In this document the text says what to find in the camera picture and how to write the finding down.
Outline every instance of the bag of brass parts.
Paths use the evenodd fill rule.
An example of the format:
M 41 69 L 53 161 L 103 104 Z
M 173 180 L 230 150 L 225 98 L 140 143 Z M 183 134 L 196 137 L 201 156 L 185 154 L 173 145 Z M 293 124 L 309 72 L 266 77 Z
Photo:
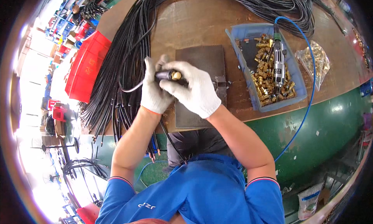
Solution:
M 325 54 L 324 49 L 319 44 L 311 40 L 310 45 L 311 45 L 313 56 L 315 57 L 315 65 L 316 65 L 315 88 L 317 91 L 319 91 L 321 83 L 323 82 L 325 75 L 328 73 L 330 69 L 330 62 L 329 62 L 329 58 Z M 307 47 L 304 50 L 296 51 L 295 57 L 303 65 L 303 67 L 308 72 L 308 74 L 310 75 L 313 81 L 313 62 L 312 62 L 312 57 L 310 54 L 310 48 Z
M 288 65 L 285 63 L 285 82 L 281 87 L 281 93 L 275 95 L 275 84 L 273 77 L 275 56 L 273 54 L 273 38 L 271 35 L 263 34 L 261 38 L 255 38 L 258 53 L 255 61 L 258 62 L 256 72 L 251 70 L 255 89 L 258 93 L 260 106 L 266 106 L 275 102 L 290 99 L 296 96 L 294 89 L 295 82 L 291 81 L 291 75 L 288 71 Z

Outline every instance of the gloved hand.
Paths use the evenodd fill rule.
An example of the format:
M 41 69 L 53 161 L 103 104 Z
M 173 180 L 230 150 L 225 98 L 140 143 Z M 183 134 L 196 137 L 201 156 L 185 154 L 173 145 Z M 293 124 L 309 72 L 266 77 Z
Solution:
M 162 65 L 168 61 L 168 56 L 165 54 L 161 56 L 156 65 L 154 65 L 150 57 L 145 58 L 146 71 L 142 83 L 141 105 L 157 114 L 163 114 L 173 101 L 173 97 L 168 92 L 162 90 L 154 80 L 156 71 L 161 70 Z
M 159 86 L 175 96 L 186 108 L 206 119 L 221 104 L 216 95 L 210 75 L 185 61 L 173 61 L 165 64 L 163 69 L 175 69 L 188 81 L 188 88 L 176 82 L 162 80 Z

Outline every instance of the factory floor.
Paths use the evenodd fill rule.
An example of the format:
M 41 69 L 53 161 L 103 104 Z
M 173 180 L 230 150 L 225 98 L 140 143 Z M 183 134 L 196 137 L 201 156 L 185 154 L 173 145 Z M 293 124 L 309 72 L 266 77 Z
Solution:
M 285 181 L 289 182 L 298 175 L 306 174 L 341 150 L 361 130 L 362 114 L 371 112 L 371 108 L 371 97 L 361 98 L 359 88 L 312 105 L 298 136 L 289 150 L 276 162 L 277 179 L 280 184 Z M 250 121 L 246 124 L 259 135 L 275 158 L 295 134 L 305 111 L 306 108 Z M 157 138 L 161 149 L 165 149 L 165 135 L 158 134 Z M 82 135 L 79 141 L 81 153 L 87 154 L 79 156 L 91 157 L 92 136 Z M 100 144 L 99 138 L 93 145 L 94 152 L 96 152 L 96 147 L 99 147 L 97 159 L 100 160 L 100 164 L 110 167 L 115 148 L 113 137 L 105 136 L 103 146 L 100 147 Z M 161 152 L 157 160 L 167 160 L 167 152 Z M 135 178 L 143 166 L 150 161 L 148 157 L 144 158 L 136 171 Z M 167 175 L 162 172 L 162 168 L 166 165 L 165 162 L 149 165 L 142 173 L 142 181 L 139 180 L 135 189 L 140 191 L 145 188 L 144 184 L 148 186 L 166 179 Z

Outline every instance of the table surface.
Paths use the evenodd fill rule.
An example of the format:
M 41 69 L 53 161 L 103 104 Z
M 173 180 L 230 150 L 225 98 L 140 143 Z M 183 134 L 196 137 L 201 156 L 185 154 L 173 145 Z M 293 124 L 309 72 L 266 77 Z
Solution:
M 102 15 L 97 30 L 109 40 L 113 40 L 134 1 L 122 0 L 113 6 Z M 352 24 L 333 0 L 324 0 L 324 2 L 334 10 L 342 28 L 349 33 L 344 36 L 332 18 L 314 5 L 315 34 L 310 40 L 322 46 L 329 57 L 331 68 L 324 78 L 320 91 L 315 91 L 313 104 L 348 92 L 373 76 L 362 61 L 361 51 L 359 51 L 361 49 L 352 43 L 354 39 Z M 308 93 L 306 99 L 269 112 L 260 113 L 253 110 L 243 73 L 238 69 L 239 62 L 225 29 L 230 30 L 233 25 L 258 22 L 266 21 L 234 0 L 168 0 L 158 8 L 157 24 L 151 35 L 151 55 L 157 60 L 161 54 L 168 54 L 173 60 L 177 49 L 223 45 L 226 78 L 232 81 L 227 90 L 227 108 L 241 121 L 261 119 L 306 107 L 310 101 L 313 82 L 300 65 Z M 304 39 L 295 37 L 285 30 L 282 30 L 282 33 L 293 53 L 307 47 Z M 170 105 L 164 113 L 163 120 L 169 132 L 190 130 L 175 128 L 173 105 Z M 107 129 L 106 134 L 112 135 L 111 128 Z

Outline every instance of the dark pants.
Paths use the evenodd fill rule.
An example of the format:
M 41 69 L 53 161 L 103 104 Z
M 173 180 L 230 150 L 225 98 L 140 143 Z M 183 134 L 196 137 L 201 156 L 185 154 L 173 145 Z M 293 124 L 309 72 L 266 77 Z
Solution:
M 189 159 L 201 153 L 216 153 L 235 158 L 223 137 L 215 128 L 170 133 L 171 140 L 181 155 Z M 167 139 L 167 157 L 169 166 L 181 165 L 183 161 Z

